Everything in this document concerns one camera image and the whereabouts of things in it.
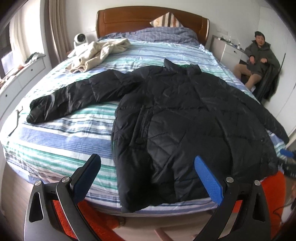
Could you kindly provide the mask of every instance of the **sheer white curtain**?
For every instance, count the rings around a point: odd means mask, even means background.
[[[58,63],[67,58],[67,52],[71,50],[66,25],[65,0],[49,0],[49,21],[53,41],[53,47]]]
[[[23,65],[30,55],[28,46],[26,45],[26,37],[22,27],[22,9],[17,11],[9,24],[9,38],[13,54],[13,61],[16,66]]]

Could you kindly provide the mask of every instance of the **striped pillow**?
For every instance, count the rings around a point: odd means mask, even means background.
[[[171,12],[153,20],[150,24],[153,27],[183,27],[183,25]]]

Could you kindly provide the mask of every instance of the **seated man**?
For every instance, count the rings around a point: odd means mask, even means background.
[[[277,69],[280,68],[279,61],[270,49],[270,44],[265,42],[264,34],[256,31],[255,38],[245,50],[246,55],[250,58],[247,65],[237,64],[233,70],[233,74],[239,80],[242,74],[250,76],[245,84],[249,90],[262,79],[270,64]]]

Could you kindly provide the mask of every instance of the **jacket sleeve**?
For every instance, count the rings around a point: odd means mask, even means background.
[[[246,49],[244,51],[248,57],[252,56],[251,46],[252,46],[252,44],[250,44],[248,47],[246,47]]]
[[[258,118],[258,120],[264,125],[264,127],[276,134],[278,138],[281,138],[286,144],[289,142],[289,137],[278,122],[278,120],[259,102],[253,98],[247,96],[239,89],[228,85],[224,80],[219,79],[220,84],[232,95],[238,98],[243,104],[245,104]]]
[[[277,70],[279,70],[280,67],[281,67],[278,59],[276,58],[276,56],[274,55],[272,50],[270,50],[269,53],[268,53],[267,62],[269,64],[273,65]]]
[[[104,71],[33,100],[27,122],[52,121],[95,103],[119,100],[135,89],[140,81],[130,73]]]

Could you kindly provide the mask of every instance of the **white camera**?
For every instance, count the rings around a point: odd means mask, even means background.
[[[84,34],[77,34],[74,37],[74,48],[84,43],[87,43],[86,36]]]

